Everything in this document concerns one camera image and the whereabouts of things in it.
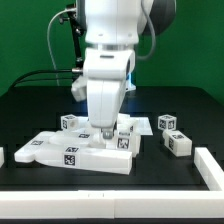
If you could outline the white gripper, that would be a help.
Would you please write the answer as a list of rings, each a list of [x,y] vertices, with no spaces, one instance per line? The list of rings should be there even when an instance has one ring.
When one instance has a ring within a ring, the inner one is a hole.
[[[105,140],[114,136],[112,128],[125,96],[126,77],[134,67],[133,50],[86,50],[83,73],[87,78],[89,121],[92,127],[103,129]]]

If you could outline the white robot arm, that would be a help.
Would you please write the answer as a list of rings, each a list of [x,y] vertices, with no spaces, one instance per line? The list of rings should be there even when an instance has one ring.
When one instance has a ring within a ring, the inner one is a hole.
[[[83,75],[90,125],[105,139],[114,136],[126,78],[140,59],[139,36],[152,38],[173,22],[176,0],[77,0],[77,16],[86,30]]]

